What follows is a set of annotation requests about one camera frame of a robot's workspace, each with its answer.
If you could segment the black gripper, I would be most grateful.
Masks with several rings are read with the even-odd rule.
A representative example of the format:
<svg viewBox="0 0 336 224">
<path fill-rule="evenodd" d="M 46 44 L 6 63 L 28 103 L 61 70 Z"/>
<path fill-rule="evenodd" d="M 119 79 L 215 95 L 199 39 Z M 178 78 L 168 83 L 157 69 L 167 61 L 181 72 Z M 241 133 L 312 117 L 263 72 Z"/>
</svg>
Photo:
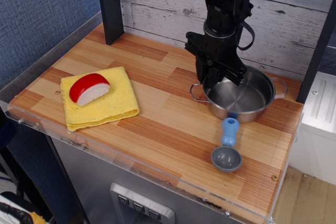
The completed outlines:
<svg viewBox="0 0 336 224">
<path fill-rule="evenodd" d="M 227 78 L 241 85 L 247 68 L 237 54 L 235 37 L 212 37 L 208 34 L 188 32 L 185 49 L 196 57 L 197 78 L 204 89 L 212 89 Z"/>
</svg>

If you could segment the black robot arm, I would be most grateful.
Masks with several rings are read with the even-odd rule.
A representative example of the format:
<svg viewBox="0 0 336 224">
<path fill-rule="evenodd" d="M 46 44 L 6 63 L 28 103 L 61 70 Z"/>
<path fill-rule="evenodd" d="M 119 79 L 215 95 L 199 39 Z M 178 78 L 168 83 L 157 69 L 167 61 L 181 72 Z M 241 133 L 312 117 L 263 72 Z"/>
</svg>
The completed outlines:
<svg viewBox="0 0 336 224">
<path fill-rule="evenodd" d="M 239 86 L 245 80 L 247 68 L 237 52 L 250 48 L 239 45 L 243 29 L 255 36 L 245 22 L 251 16 L 253 4 L 250 0 L 205 0 L 205 4 L 204 33 L 186 34 L 185 48 L 196 57 L 197 78 L 208 89 L 224 78 Z"/>
</svg>

